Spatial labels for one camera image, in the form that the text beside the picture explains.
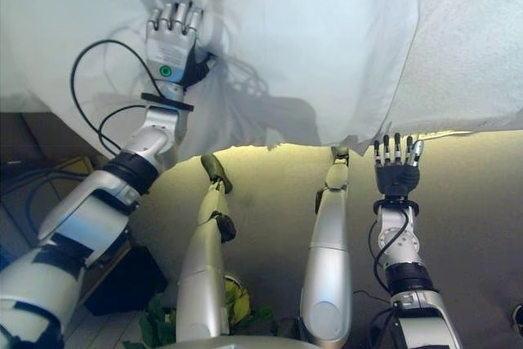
black glove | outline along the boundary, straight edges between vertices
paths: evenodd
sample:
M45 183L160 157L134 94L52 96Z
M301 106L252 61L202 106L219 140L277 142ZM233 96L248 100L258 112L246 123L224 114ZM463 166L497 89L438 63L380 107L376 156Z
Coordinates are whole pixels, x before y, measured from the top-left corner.
M383 162L379 154L379 141L374 142L374 167L379 191L386 199L407 199L409 192L419 183L418 162L423 151L423 141L412 143L407 138L405 162L401 161L400 134L394 135L394 157L389 149L389 136L383 137Z

robot forearm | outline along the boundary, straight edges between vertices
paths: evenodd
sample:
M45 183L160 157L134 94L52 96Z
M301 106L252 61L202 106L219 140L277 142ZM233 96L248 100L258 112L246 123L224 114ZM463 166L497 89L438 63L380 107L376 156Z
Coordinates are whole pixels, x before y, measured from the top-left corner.
M58 347L86 268L119 243L140 196L176 162L178 119L178 110L150 107L122 152L47 216L40 245L2 272L0 347L17 339Z

black cable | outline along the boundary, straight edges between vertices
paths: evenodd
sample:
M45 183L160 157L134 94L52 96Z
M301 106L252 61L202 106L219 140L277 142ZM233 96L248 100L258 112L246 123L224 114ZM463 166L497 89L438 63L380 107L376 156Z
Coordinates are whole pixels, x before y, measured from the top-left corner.
M111 119L113 116L115 116L116 114L124 111L124 110L130 110L132 108L145 108L145 105L139 105L139 104L136 104L136 105L128 105L128 106L124 106L123 108L120 108L119 110L114 110L113 112L111 112L110 114L108 114L107 116L104 117L104 119L101 121L100 123L100 126L98 127L98 140L100 141L100 143L112 154L116 155L116 153L114 153L104 142L104 139L103 139L103 136L104 136L104 133L103 133L103 129L104 129L104 126L105 126L105 123ZM115 143L113 143L113 145L115 145L118 149L120 149L120 146L116 145Z
M380 302L384 302L385 304L389 304L389 302L387 300L385 300L384 298L379 298L378 296L373 296L372 294L370 294L369 292L367 292L366 290L363 290L363 289L355 290L354 292L352 292L352 294L358 294L358 293L363 293L368 298L372 298L374 300L379 300Z
M374 258L374 263L373 263L373 273L374 273L374 277L376 278L376 281L389 294L390 294L389 288L385 285L385 283L382 281L381 277L378 274L378 263L379 263L380 258L383 256L383 254L403 234L403 232L405 232L405 230L407 229L407 226L409 225L409 215L400 208L398 208L397 211L400 212L401 214L403 214L403 216L405 217L405 223L403 224L401 229L398 230L398 232L392 237L392 239L390 239L389 242L387 244L385 244L385 247L383 247L379 251L378 255L376 255L376 257Z
M164 95L162 94L162 92L160 91L160 89L158 88L158 85L156 84L156 81L154 80L154 77L153 77L153 74L150 72L149 68L147 67L147 65L145 64L145 62L140 58L140 56L131 48L129 47L127 44L124 44L118 40L113 40L113 39L104 39L104 40L100 40L100 41L96 41L90 45L88 45L87 47L83 48L82 51L76 56L76 59L74 60L74 63L73 63L73 67L71 69L71 75L69 77L69 88L70 88L70 91L71 91L71 96L73 97L73 101L74 101L74 105L76 106L76 109L78 110L78 112L80 113L80 115L82 116L83 120L85 120L85 122L87 123L87 125L91 128L92 131L98 133L98 129L94 126L94 124L91 123L91 121L87 118L87 116L85 115L85 113L83 112L82 110L82 107L80 106L80 103L78 102L78 98L76 97L76 91L74 90L74 79L75 79L75 76L76 76L76 70L78 68L78 65L80 63L80 60L85 56L86 53L88 53L92 48L94 47L97 47L99 45L103 45L103 44L117 44L117 45L120 45L124 48L126 48L128 51L130 51L141 63L141 65L144 67L145 71L147 72L147 74L149 75L149 78L150 78L150 81L153 83L153 86L154 86L154 89L156 89L156 92L161 96L161 97L164 97ZM108 141L109 143L111 143L112 145L114 145L115 147L118 147L118 145L112 141L110 138L108 138L107 136L105 135L101 135L101 138L105 139L106 141Z
M370 256L373 257L373 260L376 260L376 254L373 251L373 246L371 244L371 241L372 241L374 228L376 227L377 224L378 224L378 220L374 221L374 223L369 228L369 234L367 235L367 246L369 247Z
M376 321L378 320L378 318L382 315L385 315L385 314L390 314L392 315L392 307L389 307L385 310L381 310L380 312L378 312L373 318L372 320L370 321L370 324L369 324L369 328L367 329L367 341L369 342L369 349L373 349L374 347L376 347L374 344L373 344L373 339L372 339L372 333L373 333L373 327L374 325L376 324Z
M89 174L89 173L81 173L81 172L72 172L72 171L68 171L66 169L57 169L57 168L33 169L31 171L22 173L21 175L9 180L7 182L7 184L5 185L5 187L2 187L1 195L4 196L4 195L12 192L18 186L16 183L19 183L24 180L28 180L33 176L37 176L37 175L41 175L41 174L48 174L48 173L59 173L62 175L77 176L77 177L87 177L87 175Z
M394 315L394 311L390 311L389 315L387 315L385 321L383 322L382 331L380 331L378 339L376 340L376 343L374 344L373 349L379 349L379 347L382 345L383 337L385 337L385 332L387 331L387 327L389 323L391 323L392 316Z
M16 230L18 230L18 233L20 234L20 236L25 240L25 242L27 243L27 245L29 246L29 248L32 248L33 246L31 245L31 243L29 242L29 239L27 238L27 236L25 235L24 231L22 230L22 228L20 228L20 225L18 225L18 221L15 219L15 217L12 215L12 213L9 211L9 208L7 208L7 205L4 204L1 200L0 200L0 205L2 206L2 209L4 210L4 212L6 212L6 215L9 217L9 220L11 221L11 224L13 224L13 226L16 228Z

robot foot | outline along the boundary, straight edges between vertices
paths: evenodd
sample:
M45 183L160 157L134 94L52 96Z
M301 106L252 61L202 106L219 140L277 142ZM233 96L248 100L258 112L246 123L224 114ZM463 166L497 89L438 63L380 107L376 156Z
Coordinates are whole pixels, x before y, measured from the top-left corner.
M344 159L346 163L349 163L349 148L346 146L331 146L331 152L333 153L334 161L337 159Z
M214 154L205 154L200 158L205 171L209 175L209 180L212 183L217 181L223 181L223 185L226 188L226 194L232 191L232 183L226 175L226 171L223 169L220 161Z

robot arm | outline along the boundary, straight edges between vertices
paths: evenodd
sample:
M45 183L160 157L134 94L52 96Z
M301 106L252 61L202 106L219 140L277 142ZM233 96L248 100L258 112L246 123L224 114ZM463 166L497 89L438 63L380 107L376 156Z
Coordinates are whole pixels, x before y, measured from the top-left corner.
M342 347L351 329L351 259L346 228L349 151L333 148L333 165L316 198L300 312L316 345Z
M380 252L373 268L378 278L378 265L386 274L387 283L381 279L379 283L391 295L394 343L398 348L408 349L463 348L443 299L418 255L420 243L414 229L419 209L408 194L419 182L418 163L423 142L412 144L412 138L408 138L405 163L401 162L400 134L395 134L394 161L388 136L383 138L383 144L382 163L379 142L374 142L376 180L385 199L374 204L381 230Z
M162 96L142 94L149 102L144 124L114 159L50 212L39 246L0 275L1 348L60 347L85 270L117 248L140 196L177 162L192 110L183 95L205 77L211 57L202 63L194 58L201 10L187 2L174 16L172 10L168 5L156 11L148 23L148 66Z

